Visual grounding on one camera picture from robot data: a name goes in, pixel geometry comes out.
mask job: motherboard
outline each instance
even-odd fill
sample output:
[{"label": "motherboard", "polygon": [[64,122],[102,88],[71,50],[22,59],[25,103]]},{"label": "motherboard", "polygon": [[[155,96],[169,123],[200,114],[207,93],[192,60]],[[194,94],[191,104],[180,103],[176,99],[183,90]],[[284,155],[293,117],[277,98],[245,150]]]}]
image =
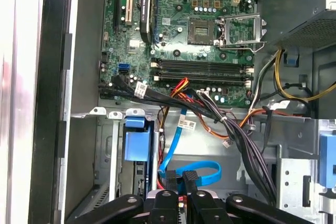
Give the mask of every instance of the motherboard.
[{"label": "motherboard", "polygon": [[[222,106],[245,108],[263,20],[256,0],[106,0],[100,82],[120,74],[170,94],[184,77]],[[100,93],[103,99],[122,99]]]}]

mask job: yellow wire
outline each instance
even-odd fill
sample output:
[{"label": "yellow wire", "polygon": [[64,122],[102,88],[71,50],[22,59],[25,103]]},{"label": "yellow wire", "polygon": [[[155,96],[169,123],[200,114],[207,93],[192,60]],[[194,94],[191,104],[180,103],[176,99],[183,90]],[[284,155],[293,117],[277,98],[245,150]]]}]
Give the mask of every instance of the yellow wire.
[{"label": "yellow wire", "polygon": [[276,77],[276,83],[277,86],[279,88],[279,90],[281,91],[281,93],[283,93],[284,96],[286,96],[287,98],[294,98],[294,99],[300,99],[300,100],[304,100],[304,101],[313,101],[316,99],[321,98],[322,96],[328,94],[329,92],[331,92],[333,89],[336,88],[336,83],[334,85],[332,85],[331,87],[329,87],[328,89],[324,90],[323,92],[314,95],[313,97],[309,97],[309,98],[301,98],[301,97],[295,97],[293,95],[288,94],[281,86],[281,81],[280,81],[280,74],[279,74],[279,69],[280,69],[280,59],[281,59],[281,51],[279,51],[276,55],[276,60],[275,60],[275,77]]}]

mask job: chip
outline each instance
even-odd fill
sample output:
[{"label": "chip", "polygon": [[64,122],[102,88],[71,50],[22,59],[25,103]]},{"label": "chip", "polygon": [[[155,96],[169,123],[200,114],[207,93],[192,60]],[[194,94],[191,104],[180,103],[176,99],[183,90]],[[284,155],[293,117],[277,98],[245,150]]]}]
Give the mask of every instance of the chip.
[{"label": "chip", "polygon": [[213,20],[190,19],[188,44],[213,45],[215,22]]},{"label": "chip", "polygon": [[221,2],[220,1],[214,1],[214,7],[215,8],[220,8],[221,7]]},{"label": "chip", "polygon": [[192,0],[192,2],[191,2],[191,6],[192,6],[192,7],[196,7],[197,5],[198,5],[197,0]]},{"label": "chip", "polygon": [[209,7],[209,0],[203,0],[203,7]]}]

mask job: blue drive bracket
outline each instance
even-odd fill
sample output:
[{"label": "blue drive bracket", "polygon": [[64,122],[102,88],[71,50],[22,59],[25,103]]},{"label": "blue drive bracket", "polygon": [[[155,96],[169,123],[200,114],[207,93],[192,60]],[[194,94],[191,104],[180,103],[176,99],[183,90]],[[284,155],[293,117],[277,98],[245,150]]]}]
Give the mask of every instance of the blue drive bracket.
[{"label": "blue drive bracket", "polygon": [[[145,129],[145,118],[127,117],[125,118],[127,128]],[[149,159],[151,143],[151,126],[144,132],[127,131],[125,134],[125,160],[143,161]]]},{"label": "blue drive bracket", "polygon": [[320,136],[320,185],[336,186],[336,135]]}]

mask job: screw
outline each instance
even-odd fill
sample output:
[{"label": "screw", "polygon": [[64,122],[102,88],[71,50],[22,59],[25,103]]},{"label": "screw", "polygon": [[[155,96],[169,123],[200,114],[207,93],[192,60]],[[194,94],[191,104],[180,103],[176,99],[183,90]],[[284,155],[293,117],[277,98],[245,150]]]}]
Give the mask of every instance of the screw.
[{"label": "screw", "polygon": [[171,196],[171,194],[168,191],[164,191],[162,196],[168,197],[168,196]]},{"label": "screw", "polygon": [[239,197],[239,196],[234,196],[233,197],[233,201],[235,201],[237,203],[241,203],[241,202],[243,202],[243,199],[241,197]]},{"label": "screw", "polygon": [[205,193],[203,191],[198,191],[197,192],[197,195],[199,195],[200,197],[204,197],[205,196]]},{"label": "screw", "polygon": [[135,199],[134,197],[130,197],[127,202],[134,203],[134,202],[137,202],[137,199]]}]

